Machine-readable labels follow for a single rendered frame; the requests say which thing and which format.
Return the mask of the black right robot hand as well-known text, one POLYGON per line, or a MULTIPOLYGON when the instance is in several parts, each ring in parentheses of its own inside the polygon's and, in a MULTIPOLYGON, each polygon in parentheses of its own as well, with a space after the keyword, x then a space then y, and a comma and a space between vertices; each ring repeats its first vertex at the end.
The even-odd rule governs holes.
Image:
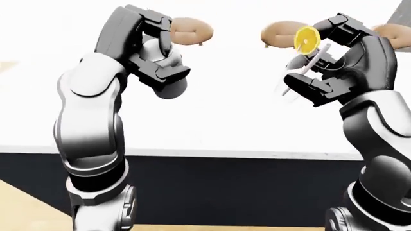
POLYGON ((310 100, 314 107, 332 101, 348 101, 376 90, 393 90, 397 71, 397 58, 388 38, 367 28, 362 22, 338 13, 314 24, 322 40, 330 39, 349 48, 335 61, 323 55, 318 67, 322 79, 290 73, 284 82, 294 92, 310 100))

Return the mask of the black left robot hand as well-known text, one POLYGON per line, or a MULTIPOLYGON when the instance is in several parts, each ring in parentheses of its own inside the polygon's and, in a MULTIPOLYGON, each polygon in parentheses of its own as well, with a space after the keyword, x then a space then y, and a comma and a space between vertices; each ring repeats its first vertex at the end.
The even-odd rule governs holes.
POLYGON ((98 38, 95 52, 118 61, 126 72, 139 77, 139 81, 154 90, 174 83, 190 73, 189 67, 173 67, 160 71, 160 66, 143 60, 139 51, 148 37, 159 40, 163 55, 171 51, 170 29, 172 18, 162 13, 132 5, 117 7, 106 21, 98 38))

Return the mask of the silver metal can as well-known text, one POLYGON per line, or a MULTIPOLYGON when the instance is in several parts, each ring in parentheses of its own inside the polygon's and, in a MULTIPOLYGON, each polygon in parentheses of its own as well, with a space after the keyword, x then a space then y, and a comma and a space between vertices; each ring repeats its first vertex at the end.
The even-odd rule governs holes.
MULTIPOLYGON (((182 67, 182 55, 177 48, 172 47, 168 57, 160 50, 159 40, 149 38, 143 43, 139 52, 140 57, 146 61, 152 61, 160 66, 160 71, 170 71, 173 67, 182 67)), ((161 90, 153 90, 162 99, 174 99, 181 96, 187 88, 187 80, 183 78, 174 83, 167 83, 161 90)))

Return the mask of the yellow lemon slice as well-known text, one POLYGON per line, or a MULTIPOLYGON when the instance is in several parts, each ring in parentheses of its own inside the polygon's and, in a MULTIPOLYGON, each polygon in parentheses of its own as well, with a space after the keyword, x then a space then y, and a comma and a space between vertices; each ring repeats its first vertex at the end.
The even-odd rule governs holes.
POLYGON ((320 34, 313 26, 303 26, 294 37, 294 48, 302 55, 314 52, 321 42, 320 34))

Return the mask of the clear glass with straw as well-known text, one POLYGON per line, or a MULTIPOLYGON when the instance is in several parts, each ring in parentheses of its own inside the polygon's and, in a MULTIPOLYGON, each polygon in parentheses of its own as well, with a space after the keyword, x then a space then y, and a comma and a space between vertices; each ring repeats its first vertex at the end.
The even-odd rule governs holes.
POLYGON ((315 66, 316 62, 318 62, 320 58, 327 53, 330 47, 331 44, 326 44, 321 49, 316 49, 309 55, 303 55, 300 52, 300 49, 298 49, 298 55, 286 65, 285 70, 281 73, 277 81, 277 85, 275 86, 274 94, 278 95, 279 99, 282 99, 285 103, 293 103, 299 95, 285 84, 284 77, 287 74, 294 73, 305 75, 312 67, 315 66))

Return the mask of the white counter with dark base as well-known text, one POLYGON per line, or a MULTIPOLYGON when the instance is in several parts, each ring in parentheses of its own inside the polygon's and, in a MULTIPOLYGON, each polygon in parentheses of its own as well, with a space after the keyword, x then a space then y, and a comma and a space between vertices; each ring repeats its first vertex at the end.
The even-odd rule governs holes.
POLYGON ((316 22, 345 13, 367 26, 386 22, 402 0, 0 0, 0 179, 17 180, 49 201, 66 198, 53 123, 61 106, 57 79, 93 50, 121 5, 208 22, 204 46, 180 46, 191 68, 177 99, 159 99, 131 76, 120 115, 129 155, 258 158, 273 151, 352 155, 337 106, 287 105, 274 91, 292 49, 263 47, 273 21, 316 22))

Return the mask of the round wooden stool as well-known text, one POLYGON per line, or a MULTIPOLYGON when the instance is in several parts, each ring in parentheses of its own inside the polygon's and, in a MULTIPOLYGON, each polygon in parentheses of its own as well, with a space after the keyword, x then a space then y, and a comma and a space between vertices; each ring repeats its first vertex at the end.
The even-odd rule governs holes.
POLYGON ((170 37, 174 44, 183 46, 199 45, 213 37, 214 29, 206 22, 190 17, 174 18, 170 37))
POLYGON ((396 51, 411 53, 411 26, 388 23, 373 26, 372 30, 388 38, 396 51))
POLYGON ((306 24, 295 21, 273 22, 262 30, 261 41, 265 44, 265 47, 294 47, 295 34, 303 26, 306 26, 306 24))

